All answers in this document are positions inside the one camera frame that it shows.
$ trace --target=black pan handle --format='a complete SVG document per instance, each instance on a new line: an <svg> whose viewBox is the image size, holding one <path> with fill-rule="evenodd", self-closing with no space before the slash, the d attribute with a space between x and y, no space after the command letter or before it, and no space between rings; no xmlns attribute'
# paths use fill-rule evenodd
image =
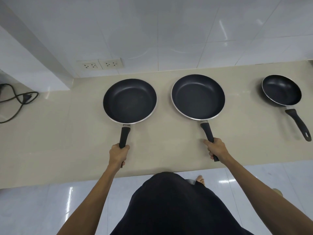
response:
<svg viewBox="0 0 313 235"><path fill-rule="evenodd" d="M126 146L126 141L129 132L131 131L131 126L124 124L122 127L122 132L120 133L120 139L119 139L119 148L122 149Z"/></svg>
<svg viewBox="0 0 313 235"><path fill-rule="evenodd" d="M211 131L209 123L208 122L203 122L203 123L200 124L200 126L204 130L208 140L210 142L214 142L214 137L213 137L213 134L212 134L212 131ZM214 162L218 162L219 161L217 156L213 155L213 158L214 158Z"/></svg>
<svg viewBox="0 0 313 235"><path fill-rule="evenodd" d="M298 116L297 111L295 109L287 109L285 110L285 112L288 115L290 115L291 118L294 119L295 123L297 124L299 130L303 134L303 137L306 139L306 141L308 142L312 141L311 134L306 125L304 124L304 122L302 121L302 119L300 119L300 117Z"/></svg>

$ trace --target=wall socket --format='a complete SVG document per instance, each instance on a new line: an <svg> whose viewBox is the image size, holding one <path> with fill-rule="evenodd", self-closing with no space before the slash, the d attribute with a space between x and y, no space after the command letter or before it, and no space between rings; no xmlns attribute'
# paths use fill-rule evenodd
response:
<svg viewBox="0 0 313 235"><path fill-rule="evenodd" d="M97 59L96 60L77 61L77 64L82 71L103 70Z"/></svg>
<svg viewBox="0 0 313 235"><path fill-rule="evenodd" d="M98 59L103 70L123 68L121 59Z"/></svg>

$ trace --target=black cable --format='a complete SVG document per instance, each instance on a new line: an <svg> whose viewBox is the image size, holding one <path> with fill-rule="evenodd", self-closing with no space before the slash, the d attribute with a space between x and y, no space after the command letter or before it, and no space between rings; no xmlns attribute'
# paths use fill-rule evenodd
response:
<svg viewBox="0 0 313 235"><path fill-rule="evenodd" d="M15 92L15 90L14 90L14 87L13 87L11 84L8 84L8 83L0 84L0 93L1 93L2 88L3 88L5 85L8 85L8 86L10 86L10 87L12 88L13 93L14 93L14 97L12 97L12 98L10 98L10 99L7 99L7 100L4 100L4 101L0 101L0 103L8 102L8 101L13 100L13 99L16 98L16 99L18 100L18 102L21 103L21 106L20 106L20 108L18 109L18 111L17 111L11 118L9 118L9 119L6 120L6 121L0 122L0 124L9 122L10 120L14 119L14 118L18 115L18 113L21 111L21 109L22 109L22 107L23 107L24 105L27 105L27 104L29 104L29 103L32 103L32 102L38 97L38 95L39 95L39 92L37 92L37 91L30 91L30 92L26 92L26 93L22 93L22 94L16 94L16 92ZM20 95L23 96L23 100L22 100L22 101L18 98Z"/></svg>

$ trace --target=person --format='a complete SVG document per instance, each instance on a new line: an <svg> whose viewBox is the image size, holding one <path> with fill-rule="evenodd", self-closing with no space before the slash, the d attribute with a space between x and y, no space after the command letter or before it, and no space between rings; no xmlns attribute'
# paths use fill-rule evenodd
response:
<svg viewBox="0 0 313 235"><path fill-rule="evenodd" d="M204 140L211 159L218 157L233 174L258 216L272 234L313 234L313 221L241 166L219 138ZM125 165L129 145L113 145L109 165L88 196L57 235L94 235L113 178ZM189 183L162 172L132 196L127 211L111 234L252 234L243 229L223 202L204 186L202 177Z"/></svg>

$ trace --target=frying pan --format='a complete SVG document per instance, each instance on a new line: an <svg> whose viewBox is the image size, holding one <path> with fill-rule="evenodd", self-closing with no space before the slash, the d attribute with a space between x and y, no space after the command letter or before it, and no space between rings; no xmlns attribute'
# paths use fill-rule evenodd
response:
<svg viewBox="0 0 313 235"><path fill-rule="evenodd" d="M263 79L262 90L277 105L286 107L285 112L294 119L305 140L310 142L312 138L308 128L298 116L297 111L292 107L302 97L298 85L287 77L270 75Z"/></svg>
<svg viewBox="0 0 313 235"><path fill-rule="evenodd" d="M208 120L215 118L225 104L225 94L221 86L204 75L187 75L179 79L171 91L175 108L184 116L200 120L208 140L214 142Z"/></svg>
<svg viewBox="0 0 313 235"><path fill-rule="evenodd" d="M103 108L111 120L123 125L119 140L121 149L126 145L131 124L148 118L154 112L156 103L154 88L140 79L125 79L107 90Z"/></svg>

